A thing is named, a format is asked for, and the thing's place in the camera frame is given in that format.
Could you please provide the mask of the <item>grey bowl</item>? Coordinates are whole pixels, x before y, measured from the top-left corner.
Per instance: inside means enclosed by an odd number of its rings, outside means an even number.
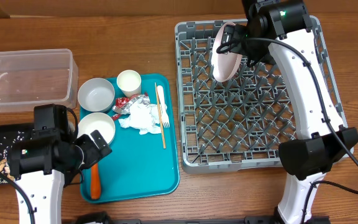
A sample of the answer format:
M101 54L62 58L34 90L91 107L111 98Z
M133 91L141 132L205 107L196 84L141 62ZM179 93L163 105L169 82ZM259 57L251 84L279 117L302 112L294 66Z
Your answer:
M104 78L92 78L78 90L80 106L90 112L106 112L114 104L115 89L111 82Z

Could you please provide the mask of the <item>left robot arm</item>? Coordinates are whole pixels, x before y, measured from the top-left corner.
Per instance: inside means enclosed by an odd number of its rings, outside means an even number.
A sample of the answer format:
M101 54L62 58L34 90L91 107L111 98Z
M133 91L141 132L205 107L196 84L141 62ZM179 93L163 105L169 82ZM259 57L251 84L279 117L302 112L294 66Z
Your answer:
M63 189L112 151L99 131L72 131L67 116L72 112L63 105L36 106L30 139L11 147L7 161L20 223L61 223Z

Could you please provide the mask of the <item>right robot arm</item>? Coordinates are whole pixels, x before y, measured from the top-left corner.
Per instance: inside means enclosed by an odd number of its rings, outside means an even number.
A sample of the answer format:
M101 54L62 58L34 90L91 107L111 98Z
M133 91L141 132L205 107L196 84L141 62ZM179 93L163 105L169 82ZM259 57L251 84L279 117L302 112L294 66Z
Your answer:
M311 207L319 185L334 163L351 154L358 142L333 105L319 66L313 23L303 1L244 1L247 24L224 24L213 47L213 76L231 79L242 56L248 66L275 64L281 72L296 124L296 139L283 142L278 154L287 179L283 197L267 223L328 223Z

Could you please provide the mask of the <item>orange carrot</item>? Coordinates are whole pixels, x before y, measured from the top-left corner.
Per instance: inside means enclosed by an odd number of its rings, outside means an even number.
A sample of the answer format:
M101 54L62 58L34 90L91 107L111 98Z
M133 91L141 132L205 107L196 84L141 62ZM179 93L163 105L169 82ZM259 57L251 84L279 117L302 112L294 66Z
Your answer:
M90 196L92 200L98 200L101 196L101 181L98 164L95 164L91 168Z

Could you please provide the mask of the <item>white round plate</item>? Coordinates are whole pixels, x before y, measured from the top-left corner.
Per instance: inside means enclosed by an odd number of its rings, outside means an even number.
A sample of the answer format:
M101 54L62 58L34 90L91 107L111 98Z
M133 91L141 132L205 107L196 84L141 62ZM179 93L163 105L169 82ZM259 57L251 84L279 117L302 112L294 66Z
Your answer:
M213 66L213 77L218 82L225 82L231 79L239 69L241 63L242 55L226 52L224 54L218 54L216 51L221 45L221 41L227 42L229 37L224 34L225 28L230 28L230 26L235 26L233 22L225 23L218 31L211 55L211 65Z

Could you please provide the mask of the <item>white ceramic bowl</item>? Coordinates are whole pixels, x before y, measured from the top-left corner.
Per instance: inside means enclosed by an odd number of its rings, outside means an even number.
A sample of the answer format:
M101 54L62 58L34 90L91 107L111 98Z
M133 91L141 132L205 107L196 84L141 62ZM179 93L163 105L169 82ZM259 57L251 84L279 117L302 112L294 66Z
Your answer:
M111 144L115 133L116 126L112 118L105 113L90 113L86 115L78 124L78 135L80 136L87 134L91 137L91 133L98 130L104 140Z

